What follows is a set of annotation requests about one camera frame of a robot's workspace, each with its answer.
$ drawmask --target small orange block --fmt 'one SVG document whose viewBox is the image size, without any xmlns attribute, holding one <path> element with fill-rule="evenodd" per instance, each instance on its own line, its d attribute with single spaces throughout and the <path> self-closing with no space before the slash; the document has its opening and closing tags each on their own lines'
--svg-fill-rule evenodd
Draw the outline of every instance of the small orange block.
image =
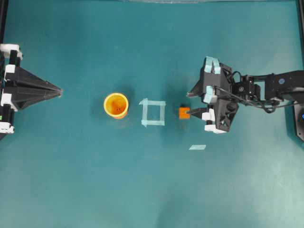
<svg viewBox="0 0 304 228">
<path fill-rule="evenodd" d="M 189 107 L 180 107 L 179 108 L 179 118 L 180 119 L 190 119 L 190 114 L 187 114 L 186 112 L 190 111 Z"/>
</svg>

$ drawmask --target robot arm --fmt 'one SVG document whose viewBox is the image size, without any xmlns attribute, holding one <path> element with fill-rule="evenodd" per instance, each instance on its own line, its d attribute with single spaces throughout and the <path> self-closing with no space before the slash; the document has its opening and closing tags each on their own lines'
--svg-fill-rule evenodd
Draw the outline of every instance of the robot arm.
<svg viewBox="0 0 304 228">
<path fill-rule="evenodd" d="M 214 133 L 229 132 L 238 111 L 238 103 L 273 113 L 284 100 L 295 104 L 304 103 L 304 71 L 265 76 L 242 76 L 235 82 L 232 68 L 206 57 L 200 78 L 187 93 L 192 98 L 199 96 L 206 108 L 190 110 L 188 113 L 206 121 L 205 130 Z M 265 82 L 265 100 L 260 99 L 261 88 L 255 82 Z"/>
</svg>

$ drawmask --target teal table surface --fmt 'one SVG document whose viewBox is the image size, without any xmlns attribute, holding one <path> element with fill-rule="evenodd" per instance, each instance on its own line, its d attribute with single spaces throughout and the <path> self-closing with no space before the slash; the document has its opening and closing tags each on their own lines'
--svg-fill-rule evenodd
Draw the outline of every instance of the teal table surface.
<svg viewBox="0 0 304 228">
<path fill-rule="evenodd" d="M 177 116 L 202 107 L 186 92 L 205 56 L 242 74 L 303 69 L 295 1 L 11 0 L 5 42 L 64 93 L 16 113 L 0 142 L 1 228 L 304 226 L 291 109 L 241 106 L 223 135 Z M 122 120 L 103 110 L 111 92 L 129 99 Z M 144 98 L 166 101 L 165 126 L 141 125 Z"/>
</svg>

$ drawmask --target light blue tape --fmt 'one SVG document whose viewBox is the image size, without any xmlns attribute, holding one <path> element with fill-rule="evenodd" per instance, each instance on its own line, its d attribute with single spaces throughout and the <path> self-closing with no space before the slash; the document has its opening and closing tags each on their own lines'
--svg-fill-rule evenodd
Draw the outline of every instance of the light blue tape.
<svg viewBox="0 0 304 228">
<path fill-rule="evenodd" d="M 140 103 L 140 105 L 158 105 L 158 106 L 166 106 L 165 101 L 148 101 L 147 98 L 143 99 Z"/>
<path fill-rule="evenodd" d="M 206 63 L 205 63 L 205 69 L 204 71 L 206 73 L 211 73 L 212 71 L 212 65 L 214 66 L 214 73 L 216 75 L 220 74 L 220 66 L 219 66 L 219 61 L 217 58 L 212 58 L 212 57 L 206 57 Z"/>
<path fill-rule="evenodd" d="M 142 125 L 157 125 L 157 126 L 164 126 L 165 122 L 161 120 L 142 120 Z"/>
<path fill-rule="evenodd" d="M 147 127 L 147 125 L 165 125 L 165 101 L 149 101 L 147 98 L 143 99 L 140 103 L 142 106 L 142 125 Z M 148 116 L 148 105 L 157 105 L 160 107 L 160 120 L 147 120 Z"/>
<path fill-rule="evenodd" d="M 220 75 L 220 66 L 217 58 L 213 58 L 213 65 L 214 65 L 214 73 L 216 75 Z"/>
<path fill-rule="evenodd" d="M 204 102 L 207 103 L 207 104 L 210 104 L 211 101 L 212 101 L 212 97 L 213 97 L 213 88 L 212 86 L 207 86 L 206 87 L 206 94 L 205 94 L 205 97 L 204 97 Z"/>
<path fill-rule="evenodd" d="M 206 145 L 192 145 L 189 150 L 193 151 L 193 150 L 197 150 L 197 151 L 202 151 L 206 148 Z"/>
<path fill-rule="evenodd" d="M 206 73 L 211 73 L 212 70 L 212 57 L 206 57 L 206 63 L 205 63 L 205 72 Z"/>
</svg>

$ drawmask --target yellow cup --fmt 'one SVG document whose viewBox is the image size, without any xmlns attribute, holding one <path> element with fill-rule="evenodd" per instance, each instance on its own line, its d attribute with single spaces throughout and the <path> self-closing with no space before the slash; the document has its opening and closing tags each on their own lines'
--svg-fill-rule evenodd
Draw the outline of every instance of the yellow cup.
<svg viewBox="0 0 304 228">
<path fill-rule="evenodd" d="M 105 112 L 115 119 L 124 118 L 128 113 L 128 108 L 128 99 L 123 94 L 112 93 L 104 100 Z"/>
</svg>

